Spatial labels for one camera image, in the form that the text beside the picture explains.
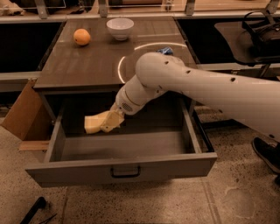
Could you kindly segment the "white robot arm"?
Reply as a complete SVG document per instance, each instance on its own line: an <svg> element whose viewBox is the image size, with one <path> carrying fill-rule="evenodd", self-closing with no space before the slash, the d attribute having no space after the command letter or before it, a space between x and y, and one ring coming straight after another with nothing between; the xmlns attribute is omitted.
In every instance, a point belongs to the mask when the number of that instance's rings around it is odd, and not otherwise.
<svg viewBox="0 0 280 224"><path fill-rule="evenodd" d="M185 95L221 111L267 137L280 141L280 82L215 73L185 66L180 59L148 52L136 63L136 74L119 90L101 125L110 132L126 115L167 91Z"/></svg>

